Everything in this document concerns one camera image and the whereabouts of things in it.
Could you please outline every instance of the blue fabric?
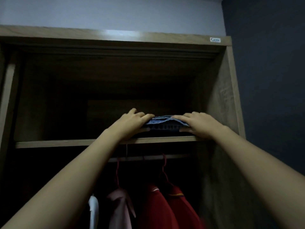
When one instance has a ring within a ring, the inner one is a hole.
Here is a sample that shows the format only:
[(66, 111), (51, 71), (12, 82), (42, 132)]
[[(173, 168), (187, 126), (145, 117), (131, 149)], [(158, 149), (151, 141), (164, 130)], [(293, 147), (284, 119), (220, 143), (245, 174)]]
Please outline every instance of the blue fabric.
[(149, 127), (151, 130), (166, 130), (177, 132), (182, 126), (189, 126), (187, 123), (178, 119), (173, 119), (171, 116), (154, 117), (148, 121), (144, 127)]

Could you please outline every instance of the hand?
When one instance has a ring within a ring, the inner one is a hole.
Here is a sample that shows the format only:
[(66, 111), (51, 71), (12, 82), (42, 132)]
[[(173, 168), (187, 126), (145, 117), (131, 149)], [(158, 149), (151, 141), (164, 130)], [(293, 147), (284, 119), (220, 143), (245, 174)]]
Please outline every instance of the hand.
[(149, 131), (150, 128), (141, 127), (155, 116), (153, 114), (145, 115), (144, 112), (136, 112), (137, 110), (133, 108), (127, 114), (123, 114), (107, 131), (117, 137), (119, 141), (127, 140), (137, 133)]
[(175, 115), (172, 118), (187, 123), (190, 127), (181, 127), (180, 132), (190, 132), (201, 138), (213, 138), (223, 125), (206, 113), (185, 113), (183, 116)]

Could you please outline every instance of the right arm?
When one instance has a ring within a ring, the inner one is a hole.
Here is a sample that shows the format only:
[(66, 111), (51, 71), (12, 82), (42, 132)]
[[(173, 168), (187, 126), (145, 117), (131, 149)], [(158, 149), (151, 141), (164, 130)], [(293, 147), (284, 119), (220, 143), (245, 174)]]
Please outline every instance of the right arm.
[(173, 118), (190, 125), (181, 128), (182, 132), (215, 140), (284, 228), (305, 228), (305, 176), (243, 139), (210, 115), (193, 112)]

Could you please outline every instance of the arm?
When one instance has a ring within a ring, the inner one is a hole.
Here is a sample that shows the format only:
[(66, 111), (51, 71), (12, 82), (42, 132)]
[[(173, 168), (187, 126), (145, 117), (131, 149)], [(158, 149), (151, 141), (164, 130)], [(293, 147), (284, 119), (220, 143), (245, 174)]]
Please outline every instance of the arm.
[(118, 143), (143, 132), (154, 117), (132, 109), (55, 175), (2, 229), (67, 228), (88, 202), (95, 182)]
[(305, 227), (305, 177), (246, 141), (205, 113), (173, 116), (190, 125), (182, 132), (214, 139), (232, 158), (253, 189), (287, 229)]

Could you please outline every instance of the red garment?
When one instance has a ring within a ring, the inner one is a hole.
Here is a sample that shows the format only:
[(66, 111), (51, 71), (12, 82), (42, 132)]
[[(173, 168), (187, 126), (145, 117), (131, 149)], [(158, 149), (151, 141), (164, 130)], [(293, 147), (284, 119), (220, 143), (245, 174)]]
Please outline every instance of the red garment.
[(158, 187), (148, 186), (143, 211), (138, 218), (139, 229), (179, 229), (178, 222)]
[(206, 229), (179, 187), (173, 186), (167, 195), (167, 202), (176, 216), (180, 229)]

